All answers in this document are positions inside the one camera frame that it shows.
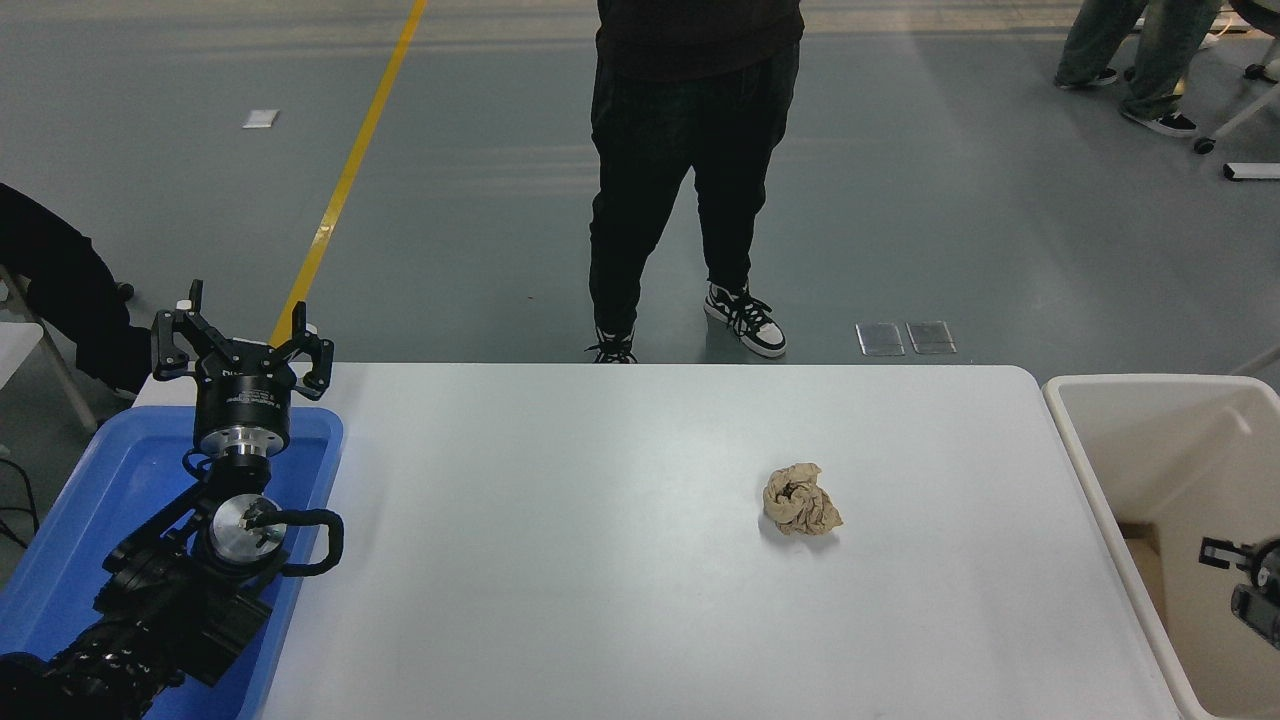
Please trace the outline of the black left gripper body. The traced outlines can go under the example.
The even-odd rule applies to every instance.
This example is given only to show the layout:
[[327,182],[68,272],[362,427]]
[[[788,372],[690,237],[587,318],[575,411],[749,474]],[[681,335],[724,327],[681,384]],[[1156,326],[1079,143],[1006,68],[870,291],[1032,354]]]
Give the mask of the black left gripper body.
[[269,354],[265,345],[248,343],[236,346],[228,357],[211,351],[196,361],[197,433],[232,427],[289,430],[296,374],[287,364],[265,366]]

